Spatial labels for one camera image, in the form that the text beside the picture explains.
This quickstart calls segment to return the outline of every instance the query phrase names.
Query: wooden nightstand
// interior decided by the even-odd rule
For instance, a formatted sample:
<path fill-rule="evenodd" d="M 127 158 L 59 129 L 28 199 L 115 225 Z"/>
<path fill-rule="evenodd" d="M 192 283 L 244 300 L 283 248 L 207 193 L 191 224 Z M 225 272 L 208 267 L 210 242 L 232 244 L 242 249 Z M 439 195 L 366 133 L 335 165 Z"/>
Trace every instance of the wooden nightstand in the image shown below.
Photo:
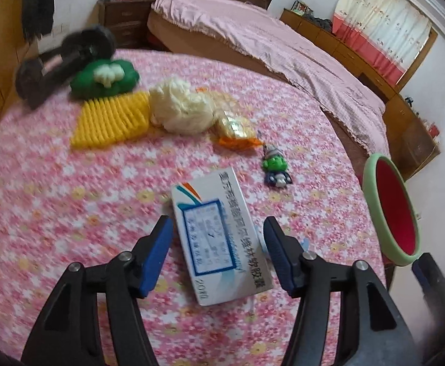
<path fill-rule="evenodd" d="M 147 22 L 154 1 L 99 1 L 99 23 L 112 31 L 118 48 L 148 47 Z"/>

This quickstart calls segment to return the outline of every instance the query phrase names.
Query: wooden drawer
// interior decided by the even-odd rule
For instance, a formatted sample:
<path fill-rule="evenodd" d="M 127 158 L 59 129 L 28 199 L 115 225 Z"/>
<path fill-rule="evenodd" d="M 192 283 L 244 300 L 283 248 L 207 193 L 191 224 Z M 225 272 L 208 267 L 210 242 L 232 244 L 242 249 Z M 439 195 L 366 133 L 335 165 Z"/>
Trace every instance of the wooden drawer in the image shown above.
<path fill-rule="evenodd" d="M 352 60 L 345 57 L 342 53 L 335 51 L 332 56 L 338 62 L 340 62 L 355 77 L 358 77 L 362 73 L 362 69 L 360 67 L 356 66 Z"/>
<path fill-rule="evenodd" d="M 302 18 L 296 13 L 285 9 L 282 12 L 282 16 L 280 16 L 280 20 L 286 25 L 289 25 L 293 30 L 297 30 L 301 24 Z"/>
<path fill-rule="evenodd" d="M 104 26 L 117 25 L 126 22 L 144 22 L 148 20 L 151 3 L 140 1 L 122 1 L 105 7 Z"/>
<path fill-rule="evenodd" d="M 360 68 L 360 70 L 364 71 L 365 67 L 368 66 L 367 63 L 363 61 L 363 59 L 355 52 L 348 48 L 345 44 L 339 43 L 336 48 L 336 52 L 343 55 L 350 62 L 352 62 L 356 67 Z"/>
<path fill-rule="evenodd" d="M 329 53 L 330 55 L 333 55 L 333 52 L 338 47 L 339 43 L 339 40 L 334 35 L 324 30 L 322 30 L 318 34 L 316 41 L 314 42 L 314 44 L 316 44 L 316 47 L 321 48 L 323 51 Z"/>
<path fill-rule="evenodd" d="M 116 38 L 118 48 L 135 48 L 146 39 L 147 28 L 140 22 L 110 26 L 109 30 Z"/>
<path fill-rule="evenodd" d="M 395 89 L 391 87 L 383 77 L 378 74 L 371 66 L 367 66 L 364 70 L 365 75 L 380 89 L 380 91 L 391 99 L 396 94 Z"/>
<path fill-rule="evenodd" d="M 401 137 L 411 123 L 419 118 L 407 106 L 404 99 L 396 95 L 385 105 L 383 120 L 387 126 L 387 139 L 391 142 Z"/>
<path fill-rule="evenodd" d="M 358 81 L 360 81 L 374 94 L 376 94 L 380 98 L 380 100 L 384 102 L 384 104 L 386 104 L 390 100 L 390 96 L 387 96 L 385 93 L 383 93 L 382 90 L 370 78 L 368 78 L 365 73 L 361 73 L 357 78 Z"/>
<path fill-rule="evenodd" d="M 420 119 L 413 120 L 402 136 L 389 144 L 392 160 L 404 180 L 420 171 L 440 153 Z"/>
<path fill-rule="evenodd" d="M 316 41 L 316 38 L 321 31 L 321 28 L 313 25 L 309 21 L 302 19 L 299 27 L 297 28 L 297 33 L 301 36 L 307 38 L 309 41 Z"/>

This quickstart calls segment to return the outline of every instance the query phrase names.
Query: orange stripe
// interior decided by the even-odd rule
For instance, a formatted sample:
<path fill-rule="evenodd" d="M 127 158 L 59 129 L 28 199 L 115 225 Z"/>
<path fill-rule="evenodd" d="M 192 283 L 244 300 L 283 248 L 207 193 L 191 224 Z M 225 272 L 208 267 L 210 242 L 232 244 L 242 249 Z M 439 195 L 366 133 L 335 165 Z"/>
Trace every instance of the orange stripe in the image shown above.
<path fill-rule="evenodd" d="M 194 187 L 192 187 L 189 183 L 184 183 L 183 186 L 188 189 L 192 194 L 194 194 L 199 200 L 202 200 L 201 196 L 197 194 L 197 191 L 194 190 Z"/>

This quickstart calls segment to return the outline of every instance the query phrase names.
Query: yellow scrub brush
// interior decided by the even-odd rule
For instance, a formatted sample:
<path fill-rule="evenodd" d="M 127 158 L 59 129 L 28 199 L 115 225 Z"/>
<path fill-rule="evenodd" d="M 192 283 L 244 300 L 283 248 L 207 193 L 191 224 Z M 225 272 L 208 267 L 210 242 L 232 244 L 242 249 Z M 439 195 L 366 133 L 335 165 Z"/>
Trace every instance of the yellow scrub brush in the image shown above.
<path fill-rule="evenodd" d="M 86 101 L 70 139 L 73 148 L 106 147 L 144 134 L 150 123 L 148 92 Z"/>

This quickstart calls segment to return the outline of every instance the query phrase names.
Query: toy figurine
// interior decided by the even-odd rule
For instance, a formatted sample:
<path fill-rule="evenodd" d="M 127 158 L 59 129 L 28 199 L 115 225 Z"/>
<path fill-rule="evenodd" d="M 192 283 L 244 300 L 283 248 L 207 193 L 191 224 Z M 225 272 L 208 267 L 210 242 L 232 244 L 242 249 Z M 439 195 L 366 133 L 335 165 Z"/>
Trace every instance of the toy figurine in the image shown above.
<path fill-rule="evenodd" d="M 273 145 L 264 145 L 262 167 L 266 170 L 265 184 L 270 187 L 285 188 L 292 184 L 292 178 L 286 172 L 287 162 L 282 152 Z"/>

